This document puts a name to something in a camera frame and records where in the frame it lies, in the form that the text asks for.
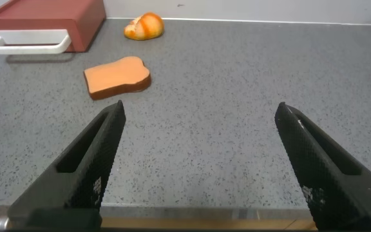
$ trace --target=wall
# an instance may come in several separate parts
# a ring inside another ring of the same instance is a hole
[[[371,0],[104,0],[108,17],[371,24]]]

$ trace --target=white handle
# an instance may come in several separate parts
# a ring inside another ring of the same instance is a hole
[[[55,44],[22,45],[15,44]],[[71,44],[67,30],[0,30],[0,55],[58,54]]]

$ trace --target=speckled countertop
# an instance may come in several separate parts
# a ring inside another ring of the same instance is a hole
[[[127,22],[106,21],[86,53],[0,56],[0,210],[119,99],[108,213],[306,209],[274,124],[281,101],[371,170],[371,26],[166,21],[162,37],[130,41]],[[92,101],[83,70],[127,55],[152,85]]]

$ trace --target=red box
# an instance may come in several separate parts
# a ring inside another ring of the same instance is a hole
[[[0,30],[67,29],[67,52],[84,52],[106,18],[102,0],[10,0],[0,6]]]

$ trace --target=toy bread roll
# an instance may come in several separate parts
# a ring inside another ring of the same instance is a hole
[[[124,35],[130,39],[146,40],[160,36],[164,31],[161,17],[148,12],[132,20],[124,29]]]

